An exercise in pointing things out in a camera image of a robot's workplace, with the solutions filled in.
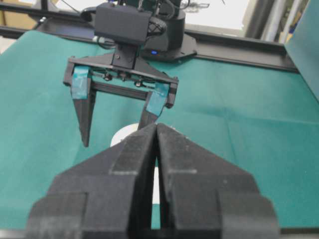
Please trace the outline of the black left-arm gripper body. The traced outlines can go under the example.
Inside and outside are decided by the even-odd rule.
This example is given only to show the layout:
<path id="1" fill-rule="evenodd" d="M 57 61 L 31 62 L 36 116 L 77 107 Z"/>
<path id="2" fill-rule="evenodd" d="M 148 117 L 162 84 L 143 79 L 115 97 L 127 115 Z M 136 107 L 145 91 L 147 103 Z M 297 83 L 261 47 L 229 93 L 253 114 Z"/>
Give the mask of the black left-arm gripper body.
<path id="1" fill-rule="evenodd" d="M 165 106 L 167 108 L 173 107 L 179 83 L 177 77 L 169 77 L 166 73 L 160 72 L 139 56 L 135 58 L 133 69 L 114 66 L 112 64 L 113 59 L 113 53 L 81 58 L 72 56 L 68 58 L 63 84 L 69 87 L 71 86 L 74 68 L 76 66 L 88 66 L 94 72 L 95 76 L 99 76 L 106 81 L 118 78 L 124 81 L 133 81 L 137 87 L 144 87 L 144 82 L 168 84 L 168 95 Z"/>

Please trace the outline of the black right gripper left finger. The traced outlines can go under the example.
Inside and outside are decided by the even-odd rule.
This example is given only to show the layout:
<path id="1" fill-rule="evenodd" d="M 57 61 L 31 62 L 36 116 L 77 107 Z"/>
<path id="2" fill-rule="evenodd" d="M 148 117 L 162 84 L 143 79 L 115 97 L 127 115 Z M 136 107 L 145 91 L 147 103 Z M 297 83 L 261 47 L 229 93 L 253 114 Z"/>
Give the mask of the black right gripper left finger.
<path id="1" fill-rule="evenodd" d="M 151 226 L 157 126 L 58 174 L 29 213 L 28 239 L 134 239 Z"/>

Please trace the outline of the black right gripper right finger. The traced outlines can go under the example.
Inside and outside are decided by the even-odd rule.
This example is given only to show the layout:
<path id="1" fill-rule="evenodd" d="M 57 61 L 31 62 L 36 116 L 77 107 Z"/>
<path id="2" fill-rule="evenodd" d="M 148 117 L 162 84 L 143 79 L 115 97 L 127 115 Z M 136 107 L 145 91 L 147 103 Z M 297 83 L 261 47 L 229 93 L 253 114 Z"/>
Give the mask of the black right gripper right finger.
<path id="1" fill-rule="evenodd" d="M 165 125 L 157 125 L 160 222 L 176 239 L 277 239 L 272 202 L 254 177 Z"/>

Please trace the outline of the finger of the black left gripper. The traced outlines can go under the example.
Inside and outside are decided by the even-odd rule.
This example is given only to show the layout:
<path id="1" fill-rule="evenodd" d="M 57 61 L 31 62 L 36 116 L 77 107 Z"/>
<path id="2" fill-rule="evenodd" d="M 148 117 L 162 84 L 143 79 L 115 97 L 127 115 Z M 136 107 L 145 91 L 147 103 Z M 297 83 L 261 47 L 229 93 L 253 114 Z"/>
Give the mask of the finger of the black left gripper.
<path id="1" fill-rule="evenodd" d="M 139 121 L 138 130 L 154 123 L 159 118 L 166 104 L 168 91 L 169 84 L 156 83 L 155 89 L 147 93 L 147 98 Z"/>
<path id="2" fill-rule="evenodd" d="M 74 103 L 81 139 L 85 147 L 89 146 L 90 129 L 96 99 L 92 87 L 92 74 L 89 66 L 76 66 L 71 82 L 71 97 Z"/>

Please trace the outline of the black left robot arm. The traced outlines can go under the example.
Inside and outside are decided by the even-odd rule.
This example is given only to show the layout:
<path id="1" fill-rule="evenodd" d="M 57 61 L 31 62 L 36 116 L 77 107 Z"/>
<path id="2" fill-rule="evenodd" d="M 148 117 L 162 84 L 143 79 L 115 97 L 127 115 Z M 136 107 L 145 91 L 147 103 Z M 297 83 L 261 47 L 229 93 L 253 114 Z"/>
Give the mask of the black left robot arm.
<path id="1" fill-rule="evenodd" d="M 70 57 L 63 83 L 70 88 L 81 139 L 89 145 L 98 92 L 145 101 L 139 128 L 155 122 L 174 105 L 179 80 L 152 67 L 147 58 L 174 61 L 194 56 L 196 40 L 185 33 L 185 11 L 178 0 L 109 0 L 88 7 L 80 17 L 114 52 Z"/>

